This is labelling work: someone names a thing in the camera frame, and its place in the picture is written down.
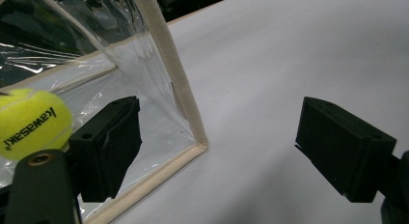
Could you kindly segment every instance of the dark background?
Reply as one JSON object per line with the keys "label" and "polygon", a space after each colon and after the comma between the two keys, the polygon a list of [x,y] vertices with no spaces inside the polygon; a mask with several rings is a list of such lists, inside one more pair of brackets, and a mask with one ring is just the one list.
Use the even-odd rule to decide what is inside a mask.
{"label": "dark background", "polygon": [[195,12],[222,0],[157,0],[166,21]]}

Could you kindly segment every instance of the clear plastic film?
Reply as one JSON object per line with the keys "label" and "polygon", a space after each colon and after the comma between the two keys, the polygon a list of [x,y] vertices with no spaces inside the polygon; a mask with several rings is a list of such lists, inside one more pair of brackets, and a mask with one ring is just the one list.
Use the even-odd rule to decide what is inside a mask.
{"label": "clear plastic film", "polygon": [[[133,0],[5,0],[0,5],[0,92],[62,98],[73,131],[109,102],[137,96],[143,144],[120,193],[195,143]],[[0,158],[0,186],[16,162]],[[83,217],[101,204],[80,203]]]}

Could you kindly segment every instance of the tabletop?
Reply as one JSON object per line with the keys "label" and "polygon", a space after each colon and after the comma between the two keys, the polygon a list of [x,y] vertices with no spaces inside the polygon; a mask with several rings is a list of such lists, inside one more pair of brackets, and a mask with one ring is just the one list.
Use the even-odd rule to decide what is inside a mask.
{"label": "tabletop", "polygon": [[381,223],[295,147],[303,97],[409,150],[409,0],[226,0],[170,24],[209,150],[114,223]]}

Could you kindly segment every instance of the yellow tennis ball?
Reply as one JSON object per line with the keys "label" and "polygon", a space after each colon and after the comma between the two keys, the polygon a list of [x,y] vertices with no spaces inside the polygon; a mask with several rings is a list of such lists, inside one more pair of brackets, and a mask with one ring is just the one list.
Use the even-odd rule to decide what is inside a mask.
{"label": "yellow tennis ball", "polygon": [[46,91],[19,89],[0,96],[0,155],[19,160],[44,149],[61,149],[71,135],[72,116]]}

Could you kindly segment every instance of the black object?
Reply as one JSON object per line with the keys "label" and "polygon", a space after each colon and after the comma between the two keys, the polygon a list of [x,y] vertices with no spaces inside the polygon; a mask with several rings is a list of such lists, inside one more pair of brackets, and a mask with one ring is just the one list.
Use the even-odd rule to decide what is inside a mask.
{"label": "black object", "polygon": [[115,198],[142,144],[138,112],[136,97],[113,101],[69,138],[66,153],[20,160],[13,184],[0,189],[0,224],[81,223],[79,193],[84,202]]}
{"label": "black object", "polygon": [[296,143],[350,202],[370,203],[379,190],[384,224],[409,223],[409,154],[392,155],[393,137],[331,102],[304,98]]}

